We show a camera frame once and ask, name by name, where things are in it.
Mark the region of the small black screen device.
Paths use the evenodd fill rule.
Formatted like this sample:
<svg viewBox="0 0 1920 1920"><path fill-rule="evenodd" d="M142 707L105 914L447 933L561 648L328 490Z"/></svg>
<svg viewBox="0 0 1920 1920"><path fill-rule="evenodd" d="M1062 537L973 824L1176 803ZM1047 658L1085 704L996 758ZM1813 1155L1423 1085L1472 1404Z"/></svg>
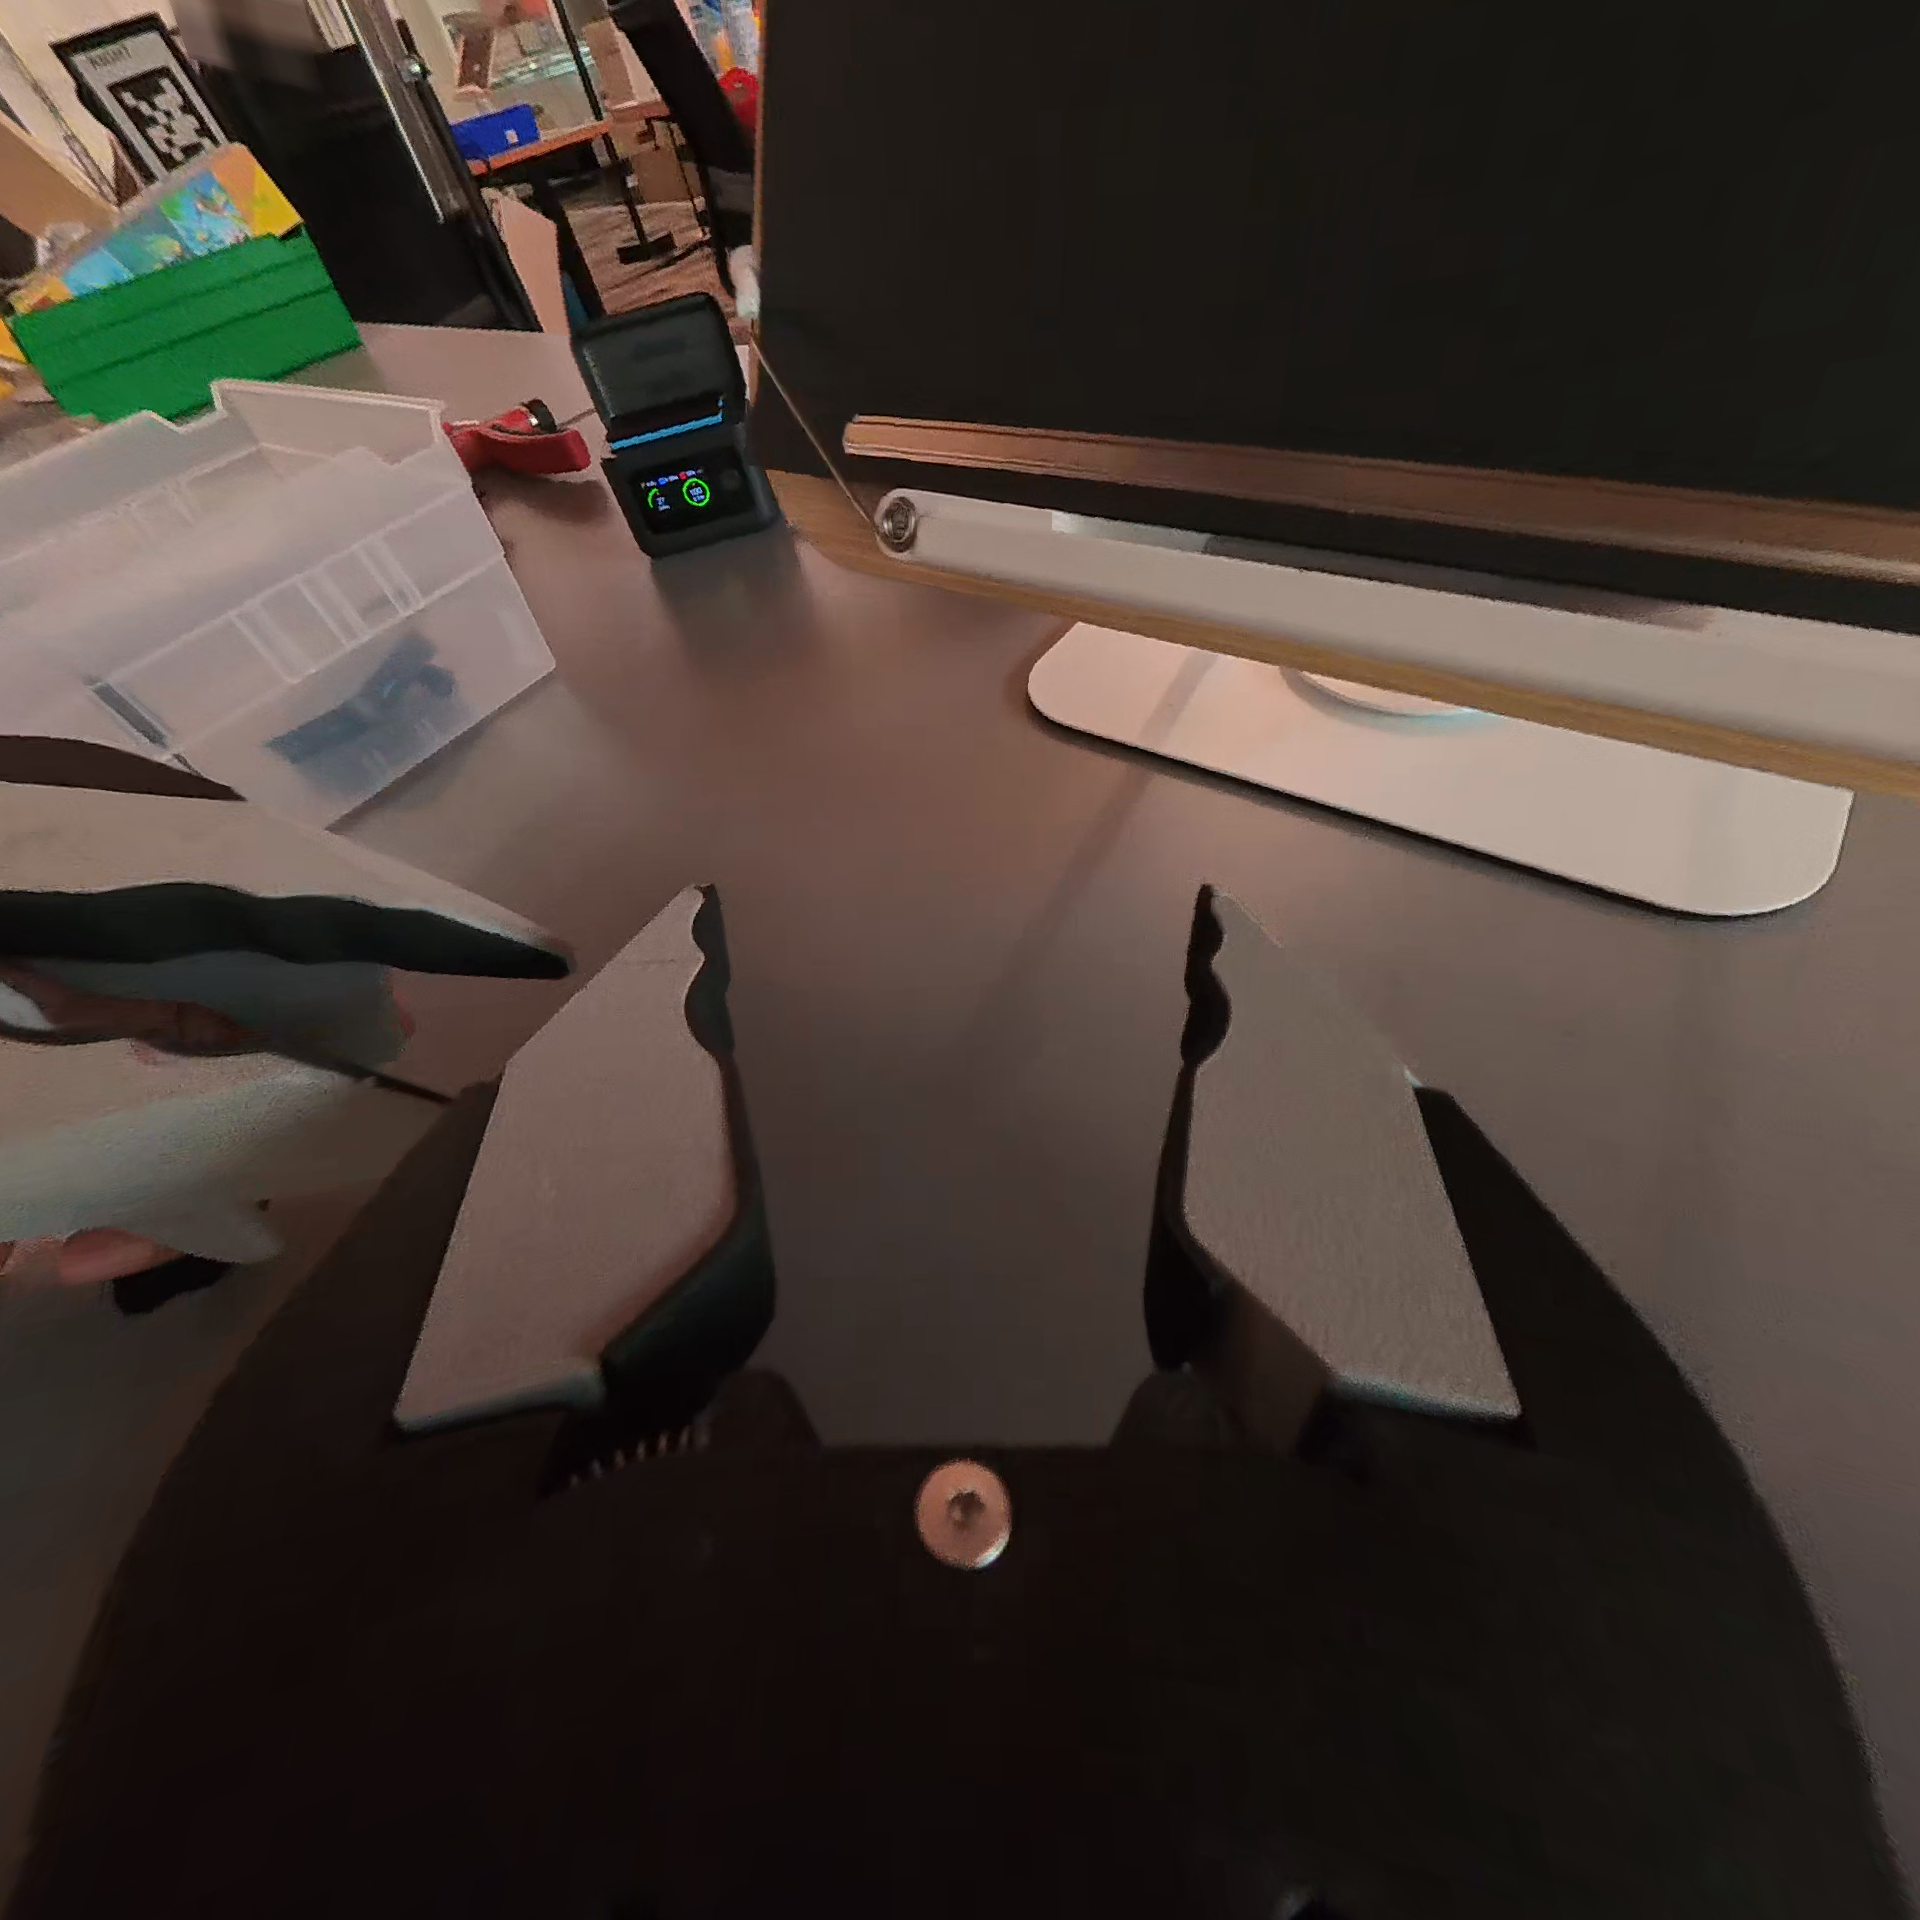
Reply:
<svg viewBox="0 0 1920 1920"><path fill-rule="evenodd" d="M748 440L748 377L713 298L592 320L574 333L572 357L606 433L608 490L647 560L778 523Z"/></svg>

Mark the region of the colourful cards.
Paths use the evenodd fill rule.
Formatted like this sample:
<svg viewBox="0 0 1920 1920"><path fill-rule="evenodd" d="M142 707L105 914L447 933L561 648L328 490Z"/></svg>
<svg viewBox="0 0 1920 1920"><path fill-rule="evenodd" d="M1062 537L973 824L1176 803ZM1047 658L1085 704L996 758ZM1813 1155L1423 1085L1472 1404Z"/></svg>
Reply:
<svg viewBox="0 0 1920 1920"><path fill-rule="evenodd" d="M109 228L50 253L40 272L55 302L88 298L301 225L252 149L226 142L144 190Z"/></svg>

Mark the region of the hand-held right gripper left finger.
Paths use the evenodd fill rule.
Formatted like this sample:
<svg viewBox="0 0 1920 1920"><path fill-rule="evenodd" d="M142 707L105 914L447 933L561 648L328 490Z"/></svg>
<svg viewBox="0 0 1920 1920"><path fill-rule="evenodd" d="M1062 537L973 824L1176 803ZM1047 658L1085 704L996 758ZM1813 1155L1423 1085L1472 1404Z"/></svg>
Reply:
<svg viewBox="0 0 1920 1920"><path fill-rule="evenodd" d="M776 1262L713 885L671 896L511 1057L393 1419L694 1427L773 1326Z"/></svg>

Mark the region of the red clamp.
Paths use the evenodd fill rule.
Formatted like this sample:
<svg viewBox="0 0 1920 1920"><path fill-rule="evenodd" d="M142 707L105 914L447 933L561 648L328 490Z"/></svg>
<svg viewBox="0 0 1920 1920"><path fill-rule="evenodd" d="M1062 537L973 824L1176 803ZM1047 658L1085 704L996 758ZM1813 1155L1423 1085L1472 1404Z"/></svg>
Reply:
<svg viewBox="0 0 1920 1920"><path fill-rule="evenodd" d="M558 477L584 473L592 467L592 451L581 427L556 419L538 398L489 419L444 419L441 433L468 477L481 473Z"/></svg>

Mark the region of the white stand base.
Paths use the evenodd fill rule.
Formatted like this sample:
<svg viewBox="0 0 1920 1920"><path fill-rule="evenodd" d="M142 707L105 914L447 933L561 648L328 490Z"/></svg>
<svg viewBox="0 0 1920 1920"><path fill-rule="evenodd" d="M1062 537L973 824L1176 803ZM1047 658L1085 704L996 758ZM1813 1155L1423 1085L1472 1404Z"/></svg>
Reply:
<svg viewBox="0 0 1920 1920"><path fill-rule="evenodd" d="M1031 668L1052 724L1372 826L1705 922L1809 901L1849 792L1070 627Z"/></svg>

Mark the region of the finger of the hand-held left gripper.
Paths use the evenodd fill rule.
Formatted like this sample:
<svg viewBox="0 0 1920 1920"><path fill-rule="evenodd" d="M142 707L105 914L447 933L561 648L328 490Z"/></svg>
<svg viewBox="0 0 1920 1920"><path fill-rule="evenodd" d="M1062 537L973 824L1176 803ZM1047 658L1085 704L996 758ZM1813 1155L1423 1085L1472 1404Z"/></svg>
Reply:
<svg viewBox="0 0 1920 1920"><path fill-rule="evenodd" d="M359 1076L406 1040L372 962L4 962L4 1242L265 1259L268 1205L369 1184L413 1146L410 1094Z"/></svg>
<svg viewBox="0 0 1920 1920"><path fill-rule="evenodd" d="M561 941L508 907L242 801L4 786L9 962L154 966L206 954L431 976L574 970Z"/></svg>

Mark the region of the green box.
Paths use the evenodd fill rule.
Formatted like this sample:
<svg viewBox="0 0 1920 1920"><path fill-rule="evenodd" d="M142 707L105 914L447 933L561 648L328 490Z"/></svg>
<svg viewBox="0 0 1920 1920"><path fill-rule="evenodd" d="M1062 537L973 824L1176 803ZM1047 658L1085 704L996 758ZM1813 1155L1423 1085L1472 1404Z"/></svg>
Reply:
<svg viewBox="0 0 1920 1920"><path fill-rule="evenodd" d="M361 346L301 230L48 305L10 332L56 406L105 425L186 419L210 406L218 379L278 379Z"/></svg>

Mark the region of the printed tag board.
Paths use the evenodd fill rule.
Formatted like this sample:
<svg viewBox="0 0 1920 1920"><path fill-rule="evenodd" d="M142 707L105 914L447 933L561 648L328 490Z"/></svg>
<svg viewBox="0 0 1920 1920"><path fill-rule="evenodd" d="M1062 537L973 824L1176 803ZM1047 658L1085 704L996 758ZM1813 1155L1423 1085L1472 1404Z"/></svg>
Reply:
<svg viewBox="0 0 1920 1920"><path fill-rule="evenodd" d="M231 145L173 27L153 12L50 43L135 180L154 185Z"/></svg>

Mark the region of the person's left hand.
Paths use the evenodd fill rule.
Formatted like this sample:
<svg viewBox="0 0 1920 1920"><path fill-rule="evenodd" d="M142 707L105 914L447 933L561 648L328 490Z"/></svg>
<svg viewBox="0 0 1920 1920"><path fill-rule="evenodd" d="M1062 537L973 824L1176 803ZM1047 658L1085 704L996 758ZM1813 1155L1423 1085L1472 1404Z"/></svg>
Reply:
<svg viewBox="0 0 1920 1920"><path fill-rule="evenodd" d="M16 1257L50 1257L55 1278L70 1288L97 1288L138 1278L176 1262L178 1251L130 1232L94 1230L63 1240L24 1240L2 1243L2 1269Z"/></svg>

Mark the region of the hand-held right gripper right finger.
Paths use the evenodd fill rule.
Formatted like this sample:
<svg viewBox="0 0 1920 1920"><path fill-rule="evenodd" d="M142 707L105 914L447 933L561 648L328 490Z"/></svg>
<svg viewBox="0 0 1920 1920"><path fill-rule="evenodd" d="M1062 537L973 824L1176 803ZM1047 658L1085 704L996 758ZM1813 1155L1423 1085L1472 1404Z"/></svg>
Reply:
<svg viewBox="0 0 1920 1920"><path fill-rule="evenodd" d="M1360 1010L1204 885L1142 1280L1148 1349L1237 1421L1328 1402L1514 1421L1428 1138Z"/></svg>

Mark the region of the clear plastic organizer box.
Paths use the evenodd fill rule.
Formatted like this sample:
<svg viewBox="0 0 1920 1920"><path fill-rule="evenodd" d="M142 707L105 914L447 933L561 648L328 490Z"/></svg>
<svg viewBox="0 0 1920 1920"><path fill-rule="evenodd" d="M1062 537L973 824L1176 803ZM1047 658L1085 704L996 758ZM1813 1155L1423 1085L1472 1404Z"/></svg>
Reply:
<svg viewBox="0 0 1920 1920"><path fill-rule="evenodd" d="M556 668L439 400L218 379L4 467L4 736L328 828Z"/></svg>

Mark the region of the black screen panel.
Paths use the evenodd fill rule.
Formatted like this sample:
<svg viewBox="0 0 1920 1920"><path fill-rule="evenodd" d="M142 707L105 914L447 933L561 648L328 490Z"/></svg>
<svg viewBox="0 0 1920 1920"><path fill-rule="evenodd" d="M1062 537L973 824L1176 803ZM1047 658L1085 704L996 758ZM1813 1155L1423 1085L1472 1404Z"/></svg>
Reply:
<svg viewBox="0 0 1920 1920"><path fill-rule="evenodd" d="M1913 2L768 4L852 417L1916 510Z"/></svg>

